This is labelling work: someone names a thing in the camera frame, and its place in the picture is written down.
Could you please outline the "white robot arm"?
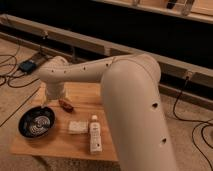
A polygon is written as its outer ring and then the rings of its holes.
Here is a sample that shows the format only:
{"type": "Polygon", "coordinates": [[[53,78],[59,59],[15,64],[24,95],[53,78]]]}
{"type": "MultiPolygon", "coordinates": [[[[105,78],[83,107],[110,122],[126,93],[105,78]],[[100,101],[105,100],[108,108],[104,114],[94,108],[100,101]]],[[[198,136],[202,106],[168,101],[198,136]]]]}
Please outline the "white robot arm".
{"type": "Polygon", "coordinates": [[[148,54],[70,64],[56,56],[38,71],[46,98],[66,95],[66,82],[98,82],[122,171],[179,171],[161,105],[161,69],[148,54]]]}

